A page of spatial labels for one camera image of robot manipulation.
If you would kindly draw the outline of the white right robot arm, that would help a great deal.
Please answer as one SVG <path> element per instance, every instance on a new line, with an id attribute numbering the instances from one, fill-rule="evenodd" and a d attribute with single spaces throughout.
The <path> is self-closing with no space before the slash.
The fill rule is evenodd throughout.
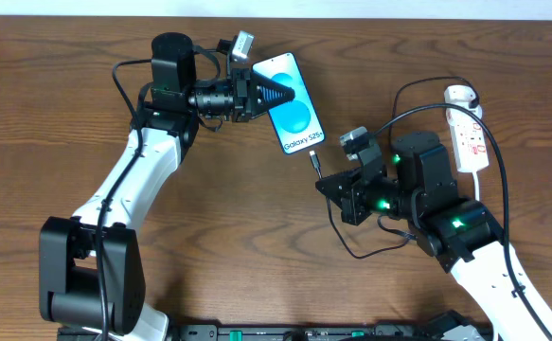
<path id="1" fill-rule="evenodd" d="M 552 339 L 552 310 L 513 248 L 503 245 L 503 227 L 481 202 L 459 194 L 435 133 L 394 142 L 394 178 L 363 129 L 342 136 L 341 144 L 359 167 L 322 177 L 315 187 L 340 208 L 343 222 L 359 225 L 373 214 L 407 221 L 418 247 L 465 288 L 503 339 Z"/>

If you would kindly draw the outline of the blue Samsung Galaxy smartphone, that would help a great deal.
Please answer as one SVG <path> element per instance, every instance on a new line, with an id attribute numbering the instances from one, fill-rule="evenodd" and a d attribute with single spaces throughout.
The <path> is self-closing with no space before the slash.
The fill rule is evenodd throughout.
<path id="1" fill-rule="evenodd" d="M 269 111 L 280 147 L 285 154 L 297 153 L 326 140 L 297 60 L 287 52 L 253 64 L 259 75 L 294 90 L 294 98 Z"/>

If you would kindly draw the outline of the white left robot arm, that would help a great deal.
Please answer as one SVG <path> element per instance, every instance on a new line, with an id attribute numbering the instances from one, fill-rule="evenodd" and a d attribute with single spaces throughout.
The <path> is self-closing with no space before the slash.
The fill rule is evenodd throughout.
<path id="1" fill-rule="evenodd" d="M 44 320 L 97 340 L 165 340 L 169 317 L 146 300 L 138 245 L 159 190 L 184 161 L 200 128 L 246 122 L 290 102 L 294 91 L 248 66 L 245 31 L 213 49 L 166 32 L 151 43 L 151 81 L 126 104 L 123 154 L 70 217 L 51 217 L 39 236 L 39 309 Z"/>

